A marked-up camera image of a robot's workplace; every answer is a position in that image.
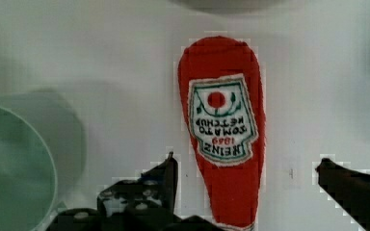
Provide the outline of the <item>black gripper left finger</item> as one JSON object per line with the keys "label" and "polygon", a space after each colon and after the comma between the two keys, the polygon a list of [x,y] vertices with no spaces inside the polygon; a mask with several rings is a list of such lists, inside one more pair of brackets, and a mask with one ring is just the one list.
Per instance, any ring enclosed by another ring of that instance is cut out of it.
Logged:
{"label": "black gripper left finger", "polygon": [[224,231],[199,216],[174,213],[178,162],[170,153],[135,180],[120,180],[99,193],[97,207],[59,213],[46,231]]}

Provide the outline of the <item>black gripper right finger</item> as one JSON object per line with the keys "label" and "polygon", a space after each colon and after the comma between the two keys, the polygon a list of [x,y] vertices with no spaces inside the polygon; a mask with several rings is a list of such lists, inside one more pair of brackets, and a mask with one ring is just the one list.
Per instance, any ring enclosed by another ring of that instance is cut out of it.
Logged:
{"label": "black gripper right finger", "polygon": [[318,185],[365,231],[370,231],[370,174],[323,158],[315,168]]}

